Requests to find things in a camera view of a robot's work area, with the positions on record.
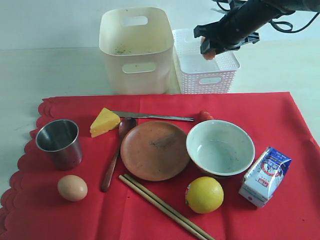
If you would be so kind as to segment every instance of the cable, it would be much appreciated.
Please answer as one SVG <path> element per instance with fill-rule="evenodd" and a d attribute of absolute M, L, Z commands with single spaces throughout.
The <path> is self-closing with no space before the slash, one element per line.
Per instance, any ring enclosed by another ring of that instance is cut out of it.
<path fill-rule="evenodd" d="M 303 31 L 303 30 L 305 30 L 307 27 L 309 27 L 310 26 L 310 24 L 312 24 L 312 22 L 319 16 L 319 14 L 320 14 L 320 12 L 317 12 L 314 16 L 313 16 L 313 18 L 311 18 L 311 20 L 304 26 L 304 27 L 302 27 L 302 28 L 300 28 L 300 29 L 298 29 L 298 30 L 295 30 L 295 31 L 293 31 L 293 25 L 290 23 L 290 22 L 287 22 L 287 21 L 273 21 L 273 20 L 271 20 L 270 21 L 270 24 L 271 24 L 271 26 L 275 29 L 275 30 L 277 30 L 277 31 L 279 31 L 279 32 L 281 32 L 281 33 L 285 33 L 285 34 L 296 34 L 296 33 L 299 33 L 299 32 L 301 32 L 301 31 Z M 282 24 L 282 25 L 287 25 L 287 26 L 289 26 L 290 27 L 290 29 L 283 29 L 283 28 L 281 28 L 281 27 L 279 27 L 278 25 L 280 25 L 280 24 Z"/>
<path fill-rule="evenodd" d="M 216 0 L 216 4 L 219 6 L 219 8 L 220 8 L 221 10 L 223 10 L 223 11 L 225 11 L 225 12 L 230 11 L 230 9 L 225 9 L 224 7 L 221 6 L 220 0 Z"/>

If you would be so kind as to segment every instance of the white wall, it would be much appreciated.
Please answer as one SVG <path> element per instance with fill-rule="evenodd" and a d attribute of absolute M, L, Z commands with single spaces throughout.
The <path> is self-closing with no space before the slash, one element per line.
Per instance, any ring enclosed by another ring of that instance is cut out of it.
<path fill-rule="evenodd" d="M 115 8 L 152 6 L 167 13 L 172 29 L 194 28 L 223 15 L 211 0 L 1 0 L 0 49 L 97 47 L 103 13 Z M 304 26 L 314 15 L 283 17 Z M 320 38 L 320 17 L 301 33 L 285 34 L 269 24 L 259 30 L 262 41 Z"/>

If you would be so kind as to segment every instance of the white bowl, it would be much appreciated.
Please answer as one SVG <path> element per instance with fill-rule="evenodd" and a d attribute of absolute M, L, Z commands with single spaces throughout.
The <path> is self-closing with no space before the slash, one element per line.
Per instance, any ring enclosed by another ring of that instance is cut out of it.
<path fill-rule="evenodd" d="M 192 161 L 214 177 L 244 172 L 255 158 L 255 145 L 239 126 L 223 120 L 198 123 L 187 135 L 186 149 Z"/>

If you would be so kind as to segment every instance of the wooden plate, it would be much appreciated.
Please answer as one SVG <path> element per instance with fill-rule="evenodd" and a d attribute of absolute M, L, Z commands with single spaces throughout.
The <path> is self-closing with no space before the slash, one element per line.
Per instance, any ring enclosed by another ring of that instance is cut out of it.
<path fill-rule="evenodd" d="M 138 178 L 163 181 L 179 174 L 189 163 L 187 134 L 165 121 L 148 121 L 133 128 L 121 144 L 123 164 Z"/>

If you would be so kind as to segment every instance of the knife blade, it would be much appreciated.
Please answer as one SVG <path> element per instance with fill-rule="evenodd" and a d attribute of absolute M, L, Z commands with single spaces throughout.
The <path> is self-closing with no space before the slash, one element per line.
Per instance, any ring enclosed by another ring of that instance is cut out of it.
<path fill-rule="evenodd" d="M 138 112 L 130 112 L 130 111 L 115 111 L 115 110 L 111 110 L 111 111 L 117 114 L 121 118 L 165 119 L 165 120 L 187 121 L 187 122 L 195 121 L 193 117 L 185 117 L 185 116 L 168 116 L 168 115 L 146 114 L 146 113 L 138 113 Z"/>

